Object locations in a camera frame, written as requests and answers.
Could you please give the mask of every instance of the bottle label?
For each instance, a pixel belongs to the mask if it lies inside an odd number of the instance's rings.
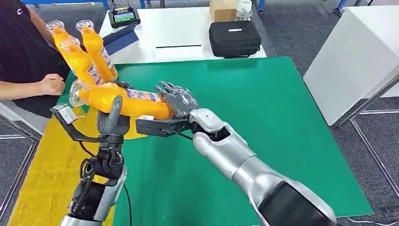
[[[103,56],[105,62],[107,63],[108,68],[111,69],[111,67],[113,66],[111,57],[108,54],[107,50],[105,50],[104,47],[103,47],[103,50],[101,50],[101,55]]]
[[[93,78],[94,82],[95,82],[97,85],[100,85],[100,84],[103,83],[103,80],[101,79],[101,76],[100,76],[100,74],[98,73],[97,68],[96,68],[96,66],[94,66],[94,63],[93,63],[93,62],[91,63],[91,67],[90,67],[90,69],[88,70],[88,74]]]
[[[126,89],[128,97],[140,100],[151,100],[154,102],[161,102],[161,98],[156,93],[138,91],[134,89]]]

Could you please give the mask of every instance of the yellow mat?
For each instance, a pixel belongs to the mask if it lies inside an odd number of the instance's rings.
[[[86,115],[74,122],[76,129],[89,137],[97,137],[97,110],[90,108],[85,114],[79,107],[73,111],[77,116]],[[144,137],[136,133],[134,120],[131,121],[131,128],[125,138]],[[85,147],[96,154],[98,144],[85,143]],[[80,163],[88,157],[80,145],[72,141],[57,119],[50,119],[19,191],[8,225],[59,225],[68,212],[72,194],[79,182]],[[105,182],[103,178],[95,180]],[[104,226],[112,225],[114,209],[111,209]]]

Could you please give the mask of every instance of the person's hand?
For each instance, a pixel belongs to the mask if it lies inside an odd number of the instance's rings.
[[[65,89],[64,79],[58,74],[47,74],[39,84],[43,95],[59,96]]]
[[[187,117],[190,111],[200,107],[188,89],[175,86],[170,82],[160,81],[160,84],[165,90],[159,86],[156,86],[155,89],[162,95],[165,102],[172,110],[175,119],[183,119]]]

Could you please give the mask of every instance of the clear bottle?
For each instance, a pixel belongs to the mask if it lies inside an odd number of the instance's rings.
[[[155,119],[170,119],[172,112],[164,99],[156,93],[124,89],[115,83],[86,86],[76,80],[71,86],[69,102],[72,106],[88,105],[109,113],[116,96],[122,97],[121,115],[139,117],[152,115]]]
[[[90,20],[81,20],[76,24],[76,29],[82,33],[83,44],[104,81],[109,82],[110,80],[117,79],[118,72],[107,50],[104,48],[103,38],[94,31],[93,22]]]
[[[235,21],[246,21],[252,16],[252,1],[238,0]]]
[[[56,44],[57,49],[60,51],[61,55],[69,65],[68,54],[63,48],[61,48],[61,42],[67,40],[72,36],[66,32],[63,22],[59,20],[53,20],[48,22],[46,24],[46,28],[53,35],[54,43]]]
[[[89,86],[104,83],[90,56],[80,47],[78,39],[70,37],[64,40],[61,42],[61,48],[65,50],[69,59],[69,66],[78,79]]]

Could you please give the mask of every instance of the plastic bottle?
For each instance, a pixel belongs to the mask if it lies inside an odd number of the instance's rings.
[[[109,82],[112,79],[116,79],[118,72],[107,50],[104,48],[104,40],[94,31],[93,22],[90,20],[81,20],[76,24],[76,29],[82,33],[83,44],[104,81]]]
[[[252,16],[251,0],[238,0],[235,21],[246,21]]]
[[[53,35],[57,49],[60,51],[61,55],[69,65],[68,54],[65,52],[64,49],[61,48],[61,42],[70,38],[71,35],[66,32],[63,22],[59,20],[53,20],[48,22],[46,24],[46,27],[47,30]]]
[[[86,104],[102,112],[109,113],[116,96],[122,96],[121,115],[131,117],[151,115],[155,119],[170,119],[172,117],[172,112],[160,95],[146,91],[124,89],[115,83],[86,86],[76,80],[71,86],[69,101],[74,107]]]
[[[73,73],[86,85],[101,85],[104,83],[101,74],[91,61],[90,56],[80,48],[80,42],[74,37],[69,37],[61,42],[61,48],[65,50],[69,66]]]

